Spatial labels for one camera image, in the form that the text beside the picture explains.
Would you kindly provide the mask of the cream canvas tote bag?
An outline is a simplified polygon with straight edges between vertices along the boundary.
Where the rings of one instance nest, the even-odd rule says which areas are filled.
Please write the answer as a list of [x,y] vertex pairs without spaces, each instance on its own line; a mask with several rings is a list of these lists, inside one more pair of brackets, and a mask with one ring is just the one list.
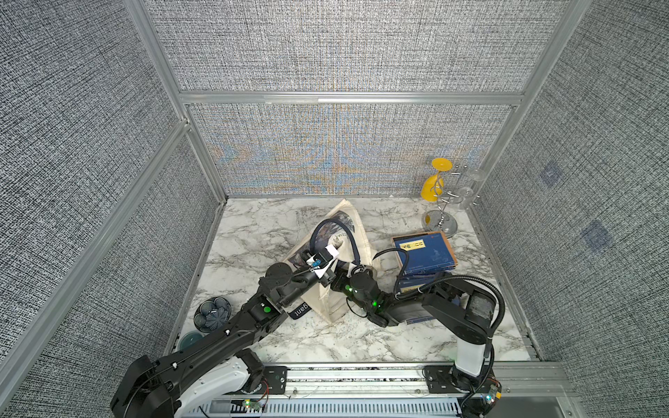
[[371,266],[375,253],[359,212],[352,202],[341,200],[283,261],[315,276],[315,285],[300,300],[326,322],[335,323],[348,312],[343,281],[358,266]]

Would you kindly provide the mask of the blue book yellow label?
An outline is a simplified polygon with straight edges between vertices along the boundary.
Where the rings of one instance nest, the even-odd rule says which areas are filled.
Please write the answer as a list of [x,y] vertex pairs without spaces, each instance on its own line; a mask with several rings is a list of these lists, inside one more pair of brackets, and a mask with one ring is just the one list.
[[[452,273],[448,272],[439,272],[435,274],[422,274],[418,275],[416,277],[410,277],[410,278],[405,278],[402,280],[397,280],[394,285],[394,293],[395,294],[402,294],[402,293],[408,293],[411,291],[414,291],[418,289],[419,287],[425,286],[431,282],[434,282],[437,279],[441,279],[444,277],[451,277]],[[409,318],[405,322],[408,325],[412,324],[418,324],[422,322],[431,322],[432,320],[435,320],[434,317],[429,316],[427,313],[421,313],[420,315],[416,316],[414,315],[413,317]]]
[[443,232],[421,233],[392,239],[394,246],[405,250],[398,255],[406,275],[438,273],[457,266],[456,255]]

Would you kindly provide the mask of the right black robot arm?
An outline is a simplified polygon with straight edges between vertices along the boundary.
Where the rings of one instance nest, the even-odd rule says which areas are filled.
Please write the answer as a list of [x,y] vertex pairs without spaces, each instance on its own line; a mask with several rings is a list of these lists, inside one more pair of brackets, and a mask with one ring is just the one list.
[[439,273],[435,279],[406,292],[384,292],[368,270],[336,276],[330,288],[364,311],[378,327],[395,327],[429,317],[456,336],[456,360],[451,381],[472,391],[491,375],[493,336],[506,312],[503,294],[477,276]]

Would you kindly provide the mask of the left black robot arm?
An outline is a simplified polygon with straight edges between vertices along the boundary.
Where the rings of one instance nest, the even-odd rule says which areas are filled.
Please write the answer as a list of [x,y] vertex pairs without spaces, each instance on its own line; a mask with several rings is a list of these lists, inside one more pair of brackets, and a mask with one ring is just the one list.
[[289,313],[287,307],[316,285],[327,287],[346,266],[330,261],[325,268],[291,269],[275,263],[259,279],[255,294],[219,329],[191,347],[151,360],[143,355],[125,372],[111,399],[115,417],[177,417],[204,402],[196,388],[203,377],[236,355],[250,355],[249,347],[272,334]]

